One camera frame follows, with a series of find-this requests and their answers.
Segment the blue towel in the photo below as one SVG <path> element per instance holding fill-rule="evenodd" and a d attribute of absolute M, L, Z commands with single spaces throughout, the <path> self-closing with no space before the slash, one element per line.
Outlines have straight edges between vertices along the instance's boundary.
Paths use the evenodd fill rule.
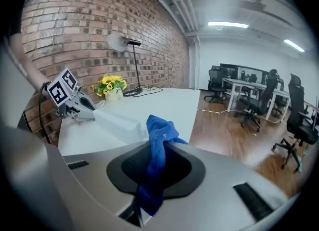
<path fill-rule="evenodd" d="M 164 141 L 187 144 L 180 139 L 174 123 L 150 115 L 146 121 L 152 158 L 146 168 L 144 181 L 138 188 L 139 206 L 153 216 L 163 203 L 162 176 L 166 165 Z"/>

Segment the black cable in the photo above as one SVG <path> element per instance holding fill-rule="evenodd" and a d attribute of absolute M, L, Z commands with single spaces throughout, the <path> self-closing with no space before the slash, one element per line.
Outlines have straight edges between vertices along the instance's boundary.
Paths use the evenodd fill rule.
<path fill-rule="evenodd" d="M 127 97 L 142 97 L 142 96 L 145 96 L 145 95 L 149 95 L 149 94 L 154 94 L 154 93 L 159 93 L 159 92 L 162 92 L 163 89 L 162 88 L 159 88 L 157 86 L 141 86 L 141 87 L 135 87 L 135 89 L 137 88 L 141 88 L 143 91 L 154 91 L 156 89 L 160 89 L 160 91 L 156 91 L 156 92 L 153 92 L 153 93 L 146 93 L 146 94 L 142 94 L 142 95 L 130 95 L 129 93 L 126 95 Z"/>
<path fill-rule="evenodd" d="M 31 129 L 30 125 L 29 125 L 29 122 L 28 122 L 28 120 L 27 120 L 27 118 L 26 118 L 25 111 L 23 111 L 23 117 L 24 117 L 24 120 L 25 120 L 26 126 L 29 128 L 30 132 L 32 132 L 32 129 Z"/>
<path fill-rule="evenodd" d="M 43 122 L 42 122 L 42 115 L 41 115 L 41 99 L 42 99 L 42 91 L 45 89 L 47 89 L 47 86 L 48 84 L 50 84 L 51 82 L 45 82 L 42 84 L 41 86 L 41 89 L 40 89 L 40 94 L 39 94 L 39 118 L 40 118 L 40 126 L 41 126 L 41 129 L 43 130 L 43 133 L 45 135 L 45 138 L 46 140 L 48 141 L 48 143 L 51 143 L 50 142 L 50 139 L 49 139 L 49 136 L 47 135 L 45 129 L 44 129 L 44 125 L 43 125 Z"/>

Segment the wooden floor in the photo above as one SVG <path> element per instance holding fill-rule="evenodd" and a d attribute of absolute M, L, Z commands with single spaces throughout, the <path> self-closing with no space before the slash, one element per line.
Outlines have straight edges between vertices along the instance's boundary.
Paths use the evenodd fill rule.
<path fill-rule="evenodd" d="M 224 100 L 223 104 L 208 103 L 204 101 L 205 95 L 211 95 L 211 93 L 201 92 L 198 109 L 218 112 L 227 109 L 228 98 Z M 234 99 L 233 110 L 244 108 L 243 104 Z M 296 146 L 298 155 L 302 157 L 301 173 L 294 173 L 297 165 L 293 158 L 288 160 L 285 169 L 282 170 L 281 164 L 284 162 L 287 151 L 277 147 L 272 152 L 271 148 L 275 142 L 280 143 L 283 137 L 289 142 L 294 141 L 289 138 L 291 134 L 287 132 L 286 125 L 284 123 L 273 124 L 262 119 L 261 131 L 257 133 L 253 123 L 242 128 L 240 122 L 243 117 L 234 117 L 234 114 L 235 112 L 217 114 L 198 110 L 189 144 L 233 157 L 275 183 L 288 197 L 295 195 L 311 170 L 319 145 L 309 145 L 308 155 L 303 154 L 307 144 L 302 147 Z M 277 121 L 278 119 L 271 117 L 270 120 Z"/>

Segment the ceiling light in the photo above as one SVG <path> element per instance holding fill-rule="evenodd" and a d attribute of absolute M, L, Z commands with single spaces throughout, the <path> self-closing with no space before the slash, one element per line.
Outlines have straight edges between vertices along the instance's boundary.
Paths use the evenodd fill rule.
<path fill-rule="evenodd" d="M 233 22 L 209 22 L 208 26 L 230 26 L 230 27 L 238 27 L 247 29 L 248 25 L 241 23 L 233 23 Z"/>
<path fill-rule="evenodd" d="M 294 49 L 297 49 L 297 50 L 298 50 L 299 52 L 301 52 L 301 53 L 304 52 L 304 50 L 303 50 L 301 47 L 297 46 L 295 43 L 292 43 L 292 42 L 291 42 L 290 40 L 288 40 L 288 39 L 284 40 L 284 43 L 288 44 L 289 46 L 292 46 Z"/>

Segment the potted plant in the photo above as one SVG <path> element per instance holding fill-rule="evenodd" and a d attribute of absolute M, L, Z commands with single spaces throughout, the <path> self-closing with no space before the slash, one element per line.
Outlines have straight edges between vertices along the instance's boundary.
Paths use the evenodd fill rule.
<path fill-rule="evenodd" d="M 102 80 L 92 85 L 98 96 L 105 95 L 106 101 L 117 101 L 123 97 L 122 90 L 126 88 L 126 81 L 120 76 L 104 75 Z"/>

